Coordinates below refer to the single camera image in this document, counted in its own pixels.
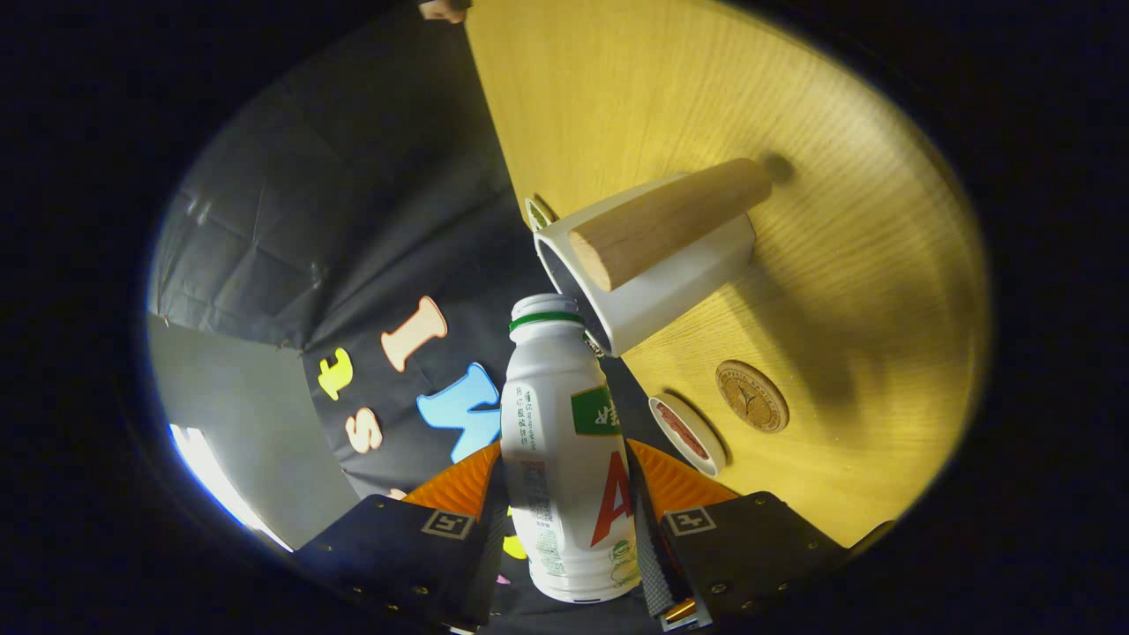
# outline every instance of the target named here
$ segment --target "wooden dowel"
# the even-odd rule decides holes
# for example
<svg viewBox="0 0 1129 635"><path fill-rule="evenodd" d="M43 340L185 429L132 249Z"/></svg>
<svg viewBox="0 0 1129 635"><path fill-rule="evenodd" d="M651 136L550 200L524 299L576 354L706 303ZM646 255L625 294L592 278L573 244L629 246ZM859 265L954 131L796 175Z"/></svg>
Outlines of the wooden dowel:
<svg viewBox="0 0 1129 635"><path fill-rule="evenodd" d="M569 242L596 286L611 292L771 193L772 181L760 164L733 159L578 225Z"/></svg>

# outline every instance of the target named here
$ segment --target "green label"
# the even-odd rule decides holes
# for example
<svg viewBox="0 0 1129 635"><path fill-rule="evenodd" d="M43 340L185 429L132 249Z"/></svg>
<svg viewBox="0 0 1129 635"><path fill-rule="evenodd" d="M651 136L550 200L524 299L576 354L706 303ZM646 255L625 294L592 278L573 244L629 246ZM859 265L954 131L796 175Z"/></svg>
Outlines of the green label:
<svg viewBox="0 0 1129 635"><path fill-rule="evenodd" d="M576 434L611 436L620 434L620 416L606 385L572 395L572 424Z"/></svg>

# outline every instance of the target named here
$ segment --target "white plastic bottle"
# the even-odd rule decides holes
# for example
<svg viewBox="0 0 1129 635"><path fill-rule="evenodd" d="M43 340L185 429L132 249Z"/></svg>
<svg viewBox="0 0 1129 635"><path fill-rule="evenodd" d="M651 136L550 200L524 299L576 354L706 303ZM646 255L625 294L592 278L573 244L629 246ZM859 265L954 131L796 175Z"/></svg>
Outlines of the white plastic bottle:
<svg viewBox="0 0 1129 635"><path fill-rule="evenodd" d="M530 296L514 305L513 320L501 458L530 575L564 602L618 598L639 584L639 566L607 379L571 298Z"/></svg>

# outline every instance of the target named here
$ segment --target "wooden table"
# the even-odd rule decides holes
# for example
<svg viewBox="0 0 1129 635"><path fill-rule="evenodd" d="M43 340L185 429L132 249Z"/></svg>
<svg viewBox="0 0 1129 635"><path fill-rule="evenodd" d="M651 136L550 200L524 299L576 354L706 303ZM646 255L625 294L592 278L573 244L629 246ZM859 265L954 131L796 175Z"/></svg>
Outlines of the wooden table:
<svg viewBox="0 0 1129 635"><path fill-rule="evenodd" d="M989 343L979 232L928 139L844 67L721 5L476 0L466 28L519 200L564 216L734 157L793 166L749 212L747 272L623 358L718 430L721 482L848 546L899 516L961 440ZM725 359L776 383L786 430L729 410Z"/></svg>

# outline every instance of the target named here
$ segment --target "red letter a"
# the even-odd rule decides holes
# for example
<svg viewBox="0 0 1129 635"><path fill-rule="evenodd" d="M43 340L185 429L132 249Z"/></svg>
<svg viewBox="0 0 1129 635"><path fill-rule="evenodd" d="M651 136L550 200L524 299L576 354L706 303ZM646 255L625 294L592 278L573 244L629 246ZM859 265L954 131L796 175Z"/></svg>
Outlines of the red letter a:
<svg viewBox="0 0 1129 635"><path fill-rule="evenodd" d="M620 504L615 506L616 494ZM620 514L631 517L631 498L628 496L628 471L623 467L620 451L612 452L612 461L607 466L607 482L604 485L604 502L599 505L599 517L596 519L596 531L592 532L592 545L595 547L612 530L612 521Z"/></svg>

